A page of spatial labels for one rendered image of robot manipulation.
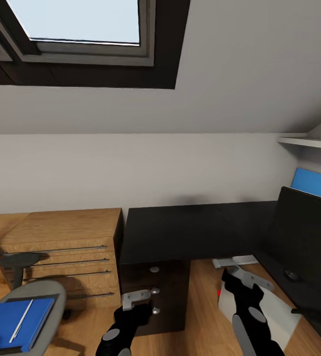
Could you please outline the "pen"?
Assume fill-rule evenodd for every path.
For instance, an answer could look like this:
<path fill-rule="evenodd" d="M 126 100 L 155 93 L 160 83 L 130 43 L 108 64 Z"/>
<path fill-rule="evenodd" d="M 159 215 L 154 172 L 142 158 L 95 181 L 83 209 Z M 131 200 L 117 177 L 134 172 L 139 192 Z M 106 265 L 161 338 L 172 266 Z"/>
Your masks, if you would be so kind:
<path fill-rule="evenodd" d="M 27 307 L 27 309 L 26 309 L 24 315 L 22 316 L 22 318 L 21 318 L 21 320 L 20 320 L 20 322 L 19 322 L 19 324 L 18 324 L 18 326 L 17 326 L 17 328 L 16 328 L 14 334 L 12 335 L 12 337 L 11 337 L 11 339 L 10 339 L 10 341 L 9 341 L 10 343 L 12 342 L 13 338 L 15 339 L 16 335 L 18 334 L 18 332 L 19 332 L 19 330 L 20 330 L 20 328 L 21 328 L 20 325 L 21 325 L 21 323 L 23 322 L 23 320 L 24 320 L 24 318 L 25 318 L 25 315 L 26 315 L 26 313 L 28 312 L 28 310 L 29 310 L 29 308 L 30 308 L 32 302 L 33 302 L 33 300 L 31 300 L 31 302 L 30 302 L 30 304 L 28 305 L 28 307 Z"/>

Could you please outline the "folder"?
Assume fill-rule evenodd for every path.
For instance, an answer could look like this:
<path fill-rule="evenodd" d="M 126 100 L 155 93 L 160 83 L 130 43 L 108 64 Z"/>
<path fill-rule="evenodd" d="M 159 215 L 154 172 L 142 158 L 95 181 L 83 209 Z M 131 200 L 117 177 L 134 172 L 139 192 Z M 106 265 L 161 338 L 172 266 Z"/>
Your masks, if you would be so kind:
<path fill-rule="evenodd" d="M 31 300 L 0 303 L 0 356 L 30 352 L 54 303 L 54 298 L 33 300 L 21 328 L 10 343 Z"/>

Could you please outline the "mouse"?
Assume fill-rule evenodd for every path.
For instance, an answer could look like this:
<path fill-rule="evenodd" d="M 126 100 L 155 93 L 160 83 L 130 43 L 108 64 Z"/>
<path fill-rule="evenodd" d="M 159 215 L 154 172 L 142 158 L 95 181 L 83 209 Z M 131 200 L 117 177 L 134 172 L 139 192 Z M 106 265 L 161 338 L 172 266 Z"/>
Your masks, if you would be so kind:
<path fill-rule="evenodd" d="M 292 272 L 290 269 L 286 269 L 286 270 L 285 270 L 285 273 L 286 273 L 287 276 L 289 276 L 291 279 L 294 279 L 294 280 L 301 279 L 300 276 L 298 276 L 297 274 L 295 274 L 294 272 Z"/>

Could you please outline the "swivel chair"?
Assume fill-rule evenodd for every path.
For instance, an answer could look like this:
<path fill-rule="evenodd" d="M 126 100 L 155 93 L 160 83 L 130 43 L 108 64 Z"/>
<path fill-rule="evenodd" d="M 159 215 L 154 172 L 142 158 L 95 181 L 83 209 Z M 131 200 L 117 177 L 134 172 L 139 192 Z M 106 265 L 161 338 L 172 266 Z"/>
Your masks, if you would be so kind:
<path fill-rule="evenodd" d="M 65 311 L 67 290 L 61 282 L 40 280 L 22 285 L 24 267 L 34 265 L 39 261 L 40 255 L 38 254 L 21 253 L 8 256 L 0 263 L 2 267 L 15 268 L 13 291 L 5 295 L 0 303 L 54 298 L 54 303 L 30 352 L 1 356 L 43 356 L 60 325 L 61 319 L 67 320 L 70 318 L 71 311 Z"/>

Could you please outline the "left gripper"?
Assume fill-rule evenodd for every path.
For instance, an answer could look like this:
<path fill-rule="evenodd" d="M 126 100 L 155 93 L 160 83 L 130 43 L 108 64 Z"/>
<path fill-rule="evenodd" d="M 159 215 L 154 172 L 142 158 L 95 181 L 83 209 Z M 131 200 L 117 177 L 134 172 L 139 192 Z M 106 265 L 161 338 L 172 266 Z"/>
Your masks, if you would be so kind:
<path fill-rule="evenodd" d="M 114 312 L 115 323 L 118 323 L 121 318 L 129 318 L 134 324 L 134 333 L 136 333 L 138 326 L 147 325 L 149 323 L 151 315 L 153 315 L 152 299 L 150 299 L 148 304 L 134 305 L 134 308 L 131 310 L 122 311 L 122 307 L 120 307 Z"/>

